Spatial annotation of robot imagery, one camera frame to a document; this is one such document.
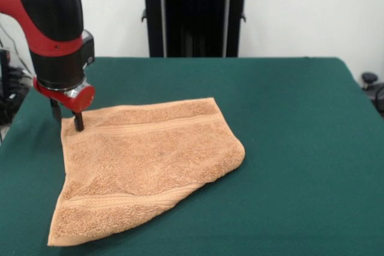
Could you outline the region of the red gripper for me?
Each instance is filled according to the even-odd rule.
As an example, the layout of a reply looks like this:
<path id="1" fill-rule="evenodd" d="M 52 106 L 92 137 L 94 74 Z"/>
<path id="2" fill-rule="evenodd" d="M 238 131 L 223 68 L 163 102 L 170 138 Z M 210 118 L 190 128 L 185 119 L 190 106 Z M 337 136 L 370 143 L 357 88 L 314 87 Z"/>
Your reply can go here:
<path id="1" fill-rule="evenodd" d="M 34 80 L 34 88 L 45 97 L 50 98 L 52 115 L 57 122 L 61 121 L 61 108 L 59 103 L 73 111 L 74 125 L 78 132 L 84 130 L 82 113 L 94 100 L 95 88 L 84 80 L 74 89 L 67 91 L 56 91 L 45 88 L 39 84 L 37 78 Z"/>

